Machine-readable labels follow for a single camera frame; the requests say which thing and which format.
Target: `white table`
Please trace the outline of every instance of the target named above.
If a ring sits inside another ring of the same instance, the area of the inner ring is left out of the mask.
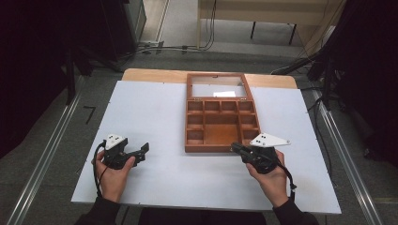
[[[298,207],[341,214],[325,162],[297,89],[252,87],[261,130],[288,139],[278,149],[292,173]],[[118,82],[71,199],[93,203],[94,151],[110,133],[129,138],[125,151],[149,143],[146,161],[129,174],[121,203],[238,211],[271,210],[272,205],[234,154],[186,154],[186,84]]]

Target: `sleeve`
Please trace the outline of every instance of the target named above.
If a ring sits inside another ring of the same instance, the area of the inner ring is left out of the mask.
[[[290,199],[273,211],[281,225],[319,225],[314,215],[301,212]]]
[[[115,224],[116,216],[119,211],[120,204],[112,202],[101,197],[97,197],[96,202],[90,212],[81,215],[75,225],[82,224],[99,224],[108,225]]]

